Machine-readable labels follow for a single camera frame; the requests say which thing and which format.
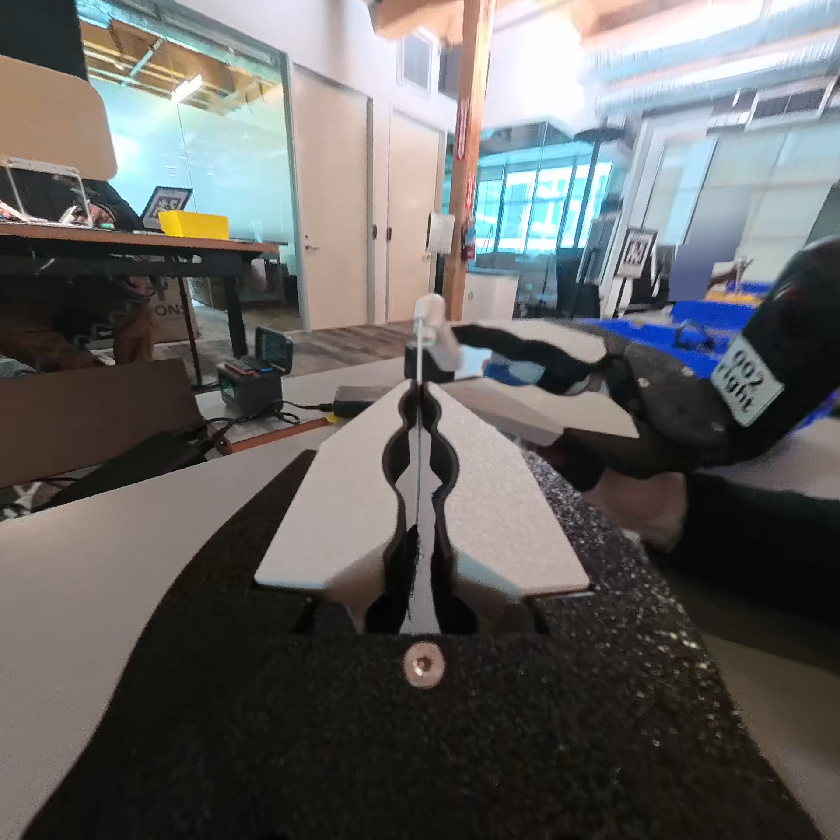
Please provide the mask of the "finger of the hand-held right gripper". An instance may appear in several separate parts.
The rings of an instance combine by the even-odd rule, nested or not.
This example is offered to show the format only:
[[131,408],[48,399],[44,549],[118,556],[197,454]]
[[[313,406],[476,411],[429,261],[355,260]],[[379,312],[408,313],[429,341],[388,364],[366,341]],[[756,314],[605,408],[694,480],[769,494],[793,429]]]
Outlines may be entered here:
[[452,332],[461,344],[490,352],[485,378],[555,396],[585,391],[608,355],[603,338],[550,319],[461,322]]
[[567,430],[636,440],[630,413],[608,395],[554,395],[536,385],[513,386],[486,378],[453,381],[443,390],[479,418],[532,444],[553,444]]

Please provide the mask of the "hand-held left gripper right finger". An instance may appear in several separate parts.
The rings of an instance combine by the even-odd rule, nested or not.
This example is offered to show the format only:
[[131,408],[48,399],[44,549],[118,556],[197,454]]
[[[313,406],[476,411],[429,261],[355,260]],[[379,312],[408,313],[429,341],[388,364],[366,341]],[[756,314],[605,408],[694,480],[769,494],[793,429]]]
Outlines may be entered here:
[[590,589],[519,446],[432,383],[423,428],[440,482],[430,585],[441,633],[526,627],[536,602]]

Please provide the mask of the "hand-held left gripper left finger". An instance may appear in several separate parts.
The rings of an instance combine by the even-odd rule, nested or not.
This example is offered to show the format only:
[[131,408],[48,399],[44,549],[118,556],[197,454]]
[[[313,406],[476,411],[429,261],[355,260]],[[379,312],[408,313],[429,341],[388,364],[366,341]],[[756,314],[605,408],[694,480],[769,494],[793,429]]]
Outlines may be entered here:
[[398,634],[417,570],[417,525],[397,489],[411,463],[417,384],[405,381],[318,449],[255,583],[341,604],[360,633]]

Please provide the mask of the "large blue plastic bin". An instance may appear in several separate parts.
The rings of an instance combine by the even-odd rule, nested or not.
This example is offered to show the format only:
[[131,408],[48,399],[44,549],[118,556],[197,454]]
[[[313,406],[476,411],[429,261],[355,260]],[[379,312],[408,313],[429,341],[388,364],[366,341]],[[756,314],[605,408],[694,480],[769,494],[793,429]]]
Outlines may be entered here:
[[746,431],[760,409],[781,403],[784,387],[761,360],[736,372],[729,405],[712,382],[755,308],[715,301],[676,303],[665,322],[620,319],[562,321],[604,339],[602,373],[584,392],[609,396],[637,429],[688,445],[718,446]]

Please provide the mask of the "white cable with plug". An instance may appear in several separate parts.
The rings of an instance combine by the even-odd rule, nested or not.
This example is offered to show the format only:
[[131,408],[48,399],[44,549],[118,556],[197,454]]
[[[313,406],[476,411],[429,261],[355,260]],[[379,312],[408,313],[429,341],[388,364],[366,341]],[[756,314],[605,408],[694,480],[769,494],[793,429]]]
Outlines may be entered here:
[[463,605],[455,595],[455,560],[447,533],[445,502],[458,477],[458,457],[438,433],[443,409],[432,395],[432,382],[421,381],[423,348],[453,370],[463,362],[461,346],[447,320],[444,300],[427,294],[416,301],[413,316],[416,379],[412,380],[415,465],[413,551],[414,571],[402,632],[412,636],[458,631],[472,618],[459,617]]

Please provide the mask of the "person's right forearm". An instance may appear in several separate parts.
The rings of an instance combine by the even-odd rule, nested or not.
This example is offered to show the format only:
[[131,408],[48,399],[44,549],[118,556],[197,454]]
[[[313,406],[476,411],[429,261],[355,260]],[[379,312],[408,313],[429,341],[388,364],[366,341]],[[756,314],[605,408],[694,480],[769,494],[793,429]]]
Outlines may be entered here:
[[677,541],[656,562],[752,602],[839,628],[839,501],[696,472]]

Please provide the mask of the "person's right hand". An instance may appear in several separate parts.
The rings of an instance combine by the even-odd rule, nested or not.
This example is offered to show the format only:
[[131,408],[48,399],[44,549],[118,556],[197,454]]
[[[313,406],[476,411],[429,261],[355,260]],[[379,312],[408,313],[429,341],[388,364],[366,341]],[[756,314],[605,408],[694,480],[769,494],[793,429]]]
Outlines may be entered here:
[[646,479],[607,469],[583,498],[619,529],[637,535],[655,550],[670,552],[686,521],[686,477],[665,472]]

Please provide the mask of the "black power bank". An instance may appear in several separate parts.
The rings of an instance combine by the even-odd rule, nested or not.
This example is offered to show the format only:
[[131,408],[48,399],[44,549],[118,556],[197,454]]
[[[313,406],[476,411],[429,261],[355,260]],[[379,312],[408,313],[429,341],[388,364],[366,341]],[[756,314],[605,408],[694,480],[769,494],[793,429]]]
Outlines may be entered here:
[[340,419],[357,417],[391,389],[391,386],[383,385],[341,385],[332,401],[332,413]]

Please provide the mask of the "black charging case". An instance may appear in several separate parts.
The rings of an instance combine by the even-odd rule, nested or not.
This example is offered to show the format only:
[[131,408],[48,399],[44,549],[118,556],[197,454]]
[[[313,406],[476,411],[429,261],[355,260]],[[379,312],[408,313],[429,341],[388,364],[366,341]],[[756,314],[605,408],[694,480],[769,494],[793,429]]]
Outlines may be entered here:
[[263,327],[255,331],[253,353],[217,365],[223,401],[237,415],[250,415],[282,400],[284,378],[291,373],[295,344],[286,334]]

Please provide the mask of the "dark flat box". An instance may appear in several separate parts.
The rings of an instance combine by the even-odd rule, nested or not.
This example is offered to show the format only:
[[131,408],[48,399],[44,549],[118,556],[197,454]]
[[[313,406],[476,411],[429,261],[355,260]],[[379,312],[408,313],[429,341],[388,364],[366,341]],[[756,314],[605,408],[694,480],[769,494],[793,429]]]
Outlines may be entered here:
[[1,487],[105,463],[159,433],[204,425],[175,359],[1,380]]

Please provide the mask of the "white double doors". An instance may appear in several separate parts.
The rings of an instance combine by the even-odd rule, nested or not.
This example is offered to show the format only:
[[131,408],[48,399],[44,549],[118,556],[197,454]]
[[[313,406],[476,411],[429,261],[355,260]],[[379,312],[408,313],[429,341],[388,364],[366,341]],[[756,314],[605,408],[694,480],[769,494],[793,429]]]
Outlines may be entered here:
[[445,132],[298,64],[289,79],[303,325],[406,322],[433,285]]

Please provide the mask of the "yellow box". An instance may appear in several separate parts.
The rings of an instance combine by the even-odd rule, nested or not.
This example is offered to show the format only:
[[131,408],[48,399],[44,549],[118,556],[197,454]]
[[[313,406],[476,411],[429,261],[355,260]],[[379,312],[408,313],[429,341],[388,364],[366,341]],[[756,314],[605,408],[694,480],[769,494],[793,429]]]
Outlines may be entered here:
[[158,213],[161,231],[173,238],[200,238],[228,241],[229,222],[226,216],[166,210]]

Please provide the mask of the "wooden support post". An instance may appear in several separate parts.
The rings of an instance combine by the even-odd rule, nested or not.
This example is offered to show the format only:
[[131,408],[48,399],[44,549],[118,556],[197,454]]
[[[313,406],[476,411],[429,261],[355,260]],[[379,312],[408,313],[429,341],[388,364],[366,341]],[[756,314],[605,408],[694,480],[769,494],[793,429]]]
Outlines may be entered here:
[[464,1],[453,167],[448,212],[453,216],[451,249],[444,262],[443,293],[447,319],[463,318],[469,262],[468,233],[477,194],[480,138],[485,113],[490,42],[496,1]]

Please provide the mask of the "grey wall vent grille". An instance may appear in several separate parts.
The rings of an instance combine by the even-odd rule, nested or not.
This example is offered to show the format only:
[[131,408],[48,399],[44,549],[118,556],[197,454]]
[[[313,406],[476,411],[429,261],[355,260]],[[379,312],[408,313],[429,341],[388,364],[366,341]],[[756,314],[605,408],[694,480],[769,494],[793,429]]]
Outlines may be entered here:
[[400,41],[398,84],[430,94],[437,42],[424,30],[405,35]]

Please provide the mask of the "white wall vent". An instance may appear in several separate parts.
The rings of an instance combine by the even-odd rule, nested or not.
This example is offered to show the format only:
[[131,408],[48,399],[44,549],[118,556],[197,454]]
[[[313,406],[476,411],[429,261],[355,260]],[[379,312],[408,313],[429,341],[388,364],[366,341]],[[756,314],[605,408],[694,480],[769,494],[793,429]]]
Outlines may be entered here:
[[746,125],[750,130],[786,123],[819,119],[825,108],[828,87],[813,87],[784,94],[774,93],[756,97]]

